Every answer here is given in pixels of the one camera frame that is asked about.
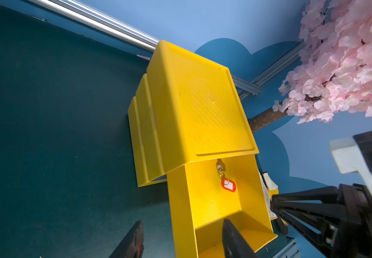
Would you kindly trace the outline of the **yellow top drawer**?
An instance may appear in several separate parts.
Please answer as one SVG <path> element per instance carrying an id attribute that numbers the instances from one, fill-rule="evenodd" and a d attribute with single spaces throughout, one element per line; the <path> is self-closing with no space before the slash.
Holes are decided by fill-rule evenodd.
<path id="1" fill-rule="evenodd" d="M 223 221 L 229 219 L 259 251 L 274 233 L 253 154 L 225 158 L 231 192 L 221 185 L 216 160 L 187 163 L 167 174 L 175 256 L 223 258 Z"/>

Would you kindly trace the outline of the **key with red tag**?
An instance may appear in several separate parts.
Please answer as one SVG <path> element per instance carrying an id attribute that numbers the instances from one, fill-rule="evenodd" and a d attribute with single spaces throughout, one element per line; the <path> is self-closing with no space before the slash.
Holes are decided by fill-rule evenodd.
<path id="1" fill-rule="evenodd" d="M 217 168 L 218 176 L 221 179 L 222 188 L 229 191 L 229 192 L 235 192 L 236 191 L 236 184 L 232 180 L 230 180 L 226 177 L 226 175 L 225 175 L 226 165 L 221 159 L 217 159 L 216 168 Z"/>

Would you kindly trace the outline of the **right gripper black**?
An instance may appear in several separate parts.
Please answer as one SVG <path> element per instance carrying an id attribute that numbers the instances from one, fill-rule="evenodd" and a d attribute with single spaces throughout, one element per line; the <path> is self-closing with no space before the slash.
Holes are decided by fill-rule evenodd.
<path id="1" fill-rule="evenodd" d="M 271 210 L 327 258 L 372 258 L 372 196 L 365 185 L 274 195 Z"/>

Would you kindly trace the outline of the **yellow drawer cabinet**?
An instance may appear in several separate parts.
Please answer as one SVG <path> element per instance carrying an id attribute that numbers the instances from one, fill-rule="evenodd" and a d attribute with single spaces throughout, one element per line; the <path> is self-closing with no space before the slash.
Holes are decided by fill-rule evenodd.
<path id="1" fill-rule="evenodd" d="M 165 40 L 128 117 L 139 187 L 188 163 L 258 153 L 230 70 Z"/>

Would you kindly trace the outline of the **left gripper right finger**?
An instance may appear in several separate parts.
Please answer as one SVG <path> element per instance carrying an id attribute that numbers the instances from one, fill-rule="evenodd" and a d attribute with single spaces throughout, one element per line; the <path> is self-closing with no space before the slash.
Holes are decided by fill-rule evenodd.
<path id="1" fill-rule="evenodd" d="M 257 258 L 255 251 L 229 219 L 223 221 L 222 243 L 226 258 Z"/>

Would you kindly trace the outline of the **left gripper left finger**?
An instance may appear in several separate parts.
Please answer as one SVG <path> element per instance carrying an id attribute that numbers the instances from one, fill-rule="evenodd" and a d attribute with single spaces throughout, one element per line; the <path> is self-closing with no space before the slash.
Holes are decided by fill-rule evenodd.
<path id="1" fill-rule="evenodd" d="M 137 221 L 109 258 L 141 258 L 144 252 L 144 224 Z"/>

